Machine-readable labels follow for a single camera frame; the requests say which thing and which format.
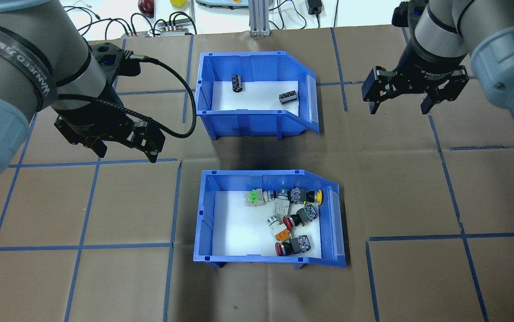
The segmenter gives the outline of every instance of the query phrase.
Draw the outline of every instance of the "black cable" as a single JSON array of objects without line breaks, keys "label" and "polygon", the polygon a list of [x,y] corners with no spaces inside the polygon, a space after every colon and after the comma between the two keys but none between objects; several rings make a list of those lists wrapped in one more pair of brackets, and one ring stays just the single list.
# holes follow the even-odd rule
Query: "black cable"
[{"label": "black cable", "polygon": [[158,28],[156,28],[157,24],[159,22],[163,22],[164,23],[164,26],[166,27],[166,30],[167,30],[167,27],[168,27],[168,23],[166,20],[163,20],[163,19],[158,19],[156,20],[156,22],[153,23],[153,29],[152,29],[152,35],[155,37],[157,35],[161,35],[161,30],[159,30]]},{"label": "black cable", "polygon": [[270,9],[269,9],[269,11],[271,12],[271,11],[273,11],[273,10],[275,10],[275,9],[278,9],[278,8],[280,8],[280,7],[281,7],[285,2],[289,2],[289,1],[291,1],[291,0],[285,0],[284,2],[281,2],[281,4],[278,4],[278,6],[277,6],[277,7],[275,7],[275,8],[270,8]]},{"label": "black cable", "polygon": [[106,25],[106,30],[104,30],[104,40],[108,40],[108,27],[110,27],[110,24],[112,24],[112,22],[117,22],[119,24],[122,25],[122,28],[124,28],[124,33],[126,33],[126,35],[129,35],[128,34],[128,29],[126,29],[126,26],[124,26],[124,24],[120,21],[118,21],[120,18],[116,18],[116,19],[112,19],[110,20],[110,22],[108,22],[108,24]]},{"label": "black cable", "polygon": [[338,13],[338,0],[337,0],[337,6],[334,8],[334,24],[333,28],[337,26],[337,13]]},{"label": "black cable", "polygon": [[177,14],[175,16],[173,16],[173,25],[174,26],[176,25],[176,18],[179,16],[185,16],[186,18],[188,18],[191,21],[191,25],[194,27],[195,34],[198,34],[198,29],[195,27],[194,20],[190,16],[188,16],[188,14],[185,12],[177,12]]},{"label": "black cable", "polygon": [[273,21],[269,20],[269,23],[273,24],[273,25],[275,26],[275,28],[277,28],[278,30],[281,30],[281,29],[279,28],[279,26],[277,26],[277,24],[276,24],[275,22],[273,22]]},{"label": "black cable", "polygon": [[299,29],[305,29],[307,27],[307,20],[306,20],[306,18],[303,17],[302,14],[299,13],[298,10],[296,10],[296,6],[295,6],[294,1],[293,0],[285,0],[285,1],[291,1],[291,3],[293,4],[293,8],[295,8],[296,14],[298,14],[304,20],[304,26],[300,27]]},{"label": "black cable", "polygon": [[167,69],[167,71],[172,73],[184,85],[185,90],[187,91],[187,93],[190,96],[191,106],[192,106],[192,122],[191,122],[191,127],[190,127],[190,129],[186,133],[184,133],[184,134],[176,133],[176,132],[170,130],[165,125],[161,124],[160,122],[154,120],[153,118],[150,118],[149,116],[145,116],[143,114],[140,114],[140,113],[135,112],[133,110],[129,110],[128,108],[125,108],[125,107],[120,106],[118,104],[114,104],[112,102],[101,100],[101,99],[96,98],[96,97],[79,95],[79,94],[61,94],[61,95],[59,95],[59,100],[79,100],[79,101],[84,101],[84,102],[95,102],[95,103],[98,103],[98,104],[103,104],[105,106],[110,106],[112,108],[120,110],[121,112],[124,112],[124,113],[126,113],[126,114],[128,114],[130,116],[134,116],[135,118],[139,118],[139,119],[144,120],[146,122],[150,122],[151,124],[153,124],[154,126],[159,128],[160,130],[166,132],[167,134],[169,134],[169,135],[171,135],[173,137],[177,137],[179,139],[185,139],[186,137],[191,136],[193,134],[194,130],[195,130],[197,114],[196,114],[196,110],[195,110],[195,108],[196,108],[195,107],[195,98],[194,98],[194,94],[191,91],[190,86],[183,79],[183,77],[181,77],[176,71],[174,71],[171,67],[169,67],[168,65],[165,65],[161,61],[158,61],[157,59],[153,59],[153,58],[147,57],[147,56],[145,56],[143,59],[139,59],[139,60],[141,62],[143,62],[143,63],[151,63],[151,64],[155,64],[155,65],[158,65],[160,67],[163,67],[163,68]]},{"label": "black cable", "polygon": [[132,33],[132,26],[130,26],[130,24],[128,24],[128,21],[126,21],[126,19],[114,18],[114,20],[124,21],[124,24],[126,24],[126,27],[128,27],[128,34]]},{"label": "black cable", "polygon": [[112,19],[110,19],[110,18],[106,18],[106,19],[101,19],[101,20],[98,20],[98,21],[94,21],[94,22],[91,22],[90,24],[87,24],[86,26],[80,27],[80,28],[78,29],[78,31],[83,30],[83,29],[84,29],[84,28],[86,28],[86,27],[90,27],[90,26],[92,26],[92,25],[98,24],[99,22],[102,22],[102,21],[111,21],[111,20],[112,20]]},{"label": "black cable", "polygon": [[[82,8],[82,7],[72,7],[70,9],[66,10],[66,12],[69,12],[69,11],[75,10],[75,9],[79,9],[82,12],[85,12],[86,14],[88,14],[88,17],[90,17],[90,23],[94,22],[94,19],[92,19],[92,14],[90,12],[87,12],[86,10],[84,10],[84,8]],[[84,31],[83,35],[85,35],[88,32],[88,30],[90,30],[90,26],[88,26],[88,29],[86,31]]]},{"label": "black cable", "polygon": [[279,18],[281,18],[281,29],[285,29],[285,20],[283,19],[283,14],[281,13],[281,8],[277,8],[279,12]]},{"label": "black cable", "polygon": [[130,16],[130,25],[132,25],[132,31],[134,32],[134,34],[136,34],[136,27],[134,27],[134,16],[142,16],[148,22],[148,24],[150,25],[150,29],[149,30],[153,29],[152,23],[149,22],[147,16],[144,16],[141,13],[133,13],[132,16]]},{"label": "black cable", "polygon": [[98,14],[96,14],[96,12],[90,10],[89,8],[77,7],[77,6],[63,6],[63,8],[69,8],[68,10],[66,10],[67,12],[74,10],[74,9],[84,10],[86,12],[92,13],[96,17],[96,19],[100,20],[100,16],[98,16]]},{"label": "black cable", "polygon": [[[304,17],[303,17],[303,15],[302,15],[302,14],[300,14],[298,10],[296,10],[296,5],[295,5],[295,3],[294,3],[294,1],[293,1],[293,0],[285,0],[284,2],[281,2],[281,4],[279,4],[277,7],[275,7],[275,8],[270,8],[270,9],[269,9],[269,11],[272,11],[272,10],[275,10],[275,9],[279,9],[279,8],[280,8],[283,4],[285,4],[286,2],[291,2],[291,3],[293,4],[293,8],[295,9],[296,14],[298,14],[298,15],[299,15],[299,17],[301,17],[301,18],[303,19],[303,21],[304,21],[304,26],[302,26],[302,27],[301,27],[301,28],[299,28],[299,29],[305,29],[305,28],[307,27],[307,19],[306,19],[306,18],[304,18]],[[283,28],[284,28],[284,21],[283,21],[283,17],[282,17],[282,16],[281,16],[281,21],[283,22]]]}]

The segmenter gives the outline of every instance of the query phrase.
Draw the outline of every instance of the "red apple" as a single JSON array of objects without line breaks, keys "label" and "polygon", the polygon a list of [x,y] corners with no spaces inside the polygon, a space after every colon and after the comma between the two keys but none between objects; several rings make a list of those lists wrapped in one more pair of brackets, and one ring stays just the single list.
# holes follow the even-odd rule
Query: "red apple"
[{"label": "red apple", "polygon": [[138,9],[148,18],[153,18],[153,0],[138,0]]}]

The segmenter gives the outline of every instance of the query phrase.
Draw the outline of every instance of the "electrolytic capacitor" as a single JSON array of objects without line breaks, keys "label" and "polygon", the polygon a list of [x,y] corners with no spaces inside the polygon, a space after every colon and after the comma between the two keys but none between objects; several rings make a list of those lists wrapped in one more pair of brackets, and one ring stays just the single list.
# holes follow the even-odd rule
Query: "electrolytic capacitor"
[{"label": "electrolytic capacitor", "polygon": [[234,77],[231,77],[231,85],[233,86],[233,91],[235,93],[243,91],[243,83],[241,82],[241,76],[235,75]]}]

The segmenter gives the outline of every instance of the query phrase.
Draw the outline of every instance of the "power adapter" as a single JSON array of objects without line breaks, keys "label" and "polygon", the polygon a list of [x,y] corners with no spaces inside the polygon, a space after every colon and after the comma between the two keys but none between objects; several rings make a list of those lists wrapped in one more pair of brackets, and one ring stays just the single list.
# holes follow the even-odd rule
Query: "power adapter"
[{"label": "power adapter", "polygon": [[323,11],[322,0],[307,0],[307,11],[311,16],[320,14]]}]

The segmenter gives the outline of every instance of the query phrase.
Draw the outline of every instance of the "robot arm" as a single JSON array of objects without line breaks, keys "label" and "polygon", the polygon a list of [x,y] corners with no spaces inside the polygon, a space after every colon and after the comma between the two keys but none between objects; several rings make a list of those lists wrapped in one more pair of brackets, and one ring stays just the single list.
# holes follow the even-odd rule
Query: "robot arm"
[{"label": "robot arm", "polygon": [[402,2],[392,24],[408,27],[411,37],[393,71],[376,66],[363,84],[371,114],[384,100],[406,93],[427,94],[423,114],[455,100],[469,80],[460,65],[467,53],[488,100],[514,110],[514,0]]},{"label": "robot arm", "polygon": [[[69,143],[104,157],[103,141],[117,141],[155,162],[165,141],[159,123],[130,119],[112,87],[118,75],[138,75],[148,58],[111,43],[90,47],[59,0],[0,0],[0,173],[25,141],[34,114],[47,106],[58,113],[55,126]],[[69,95],[102,103],[59,100]]]}]

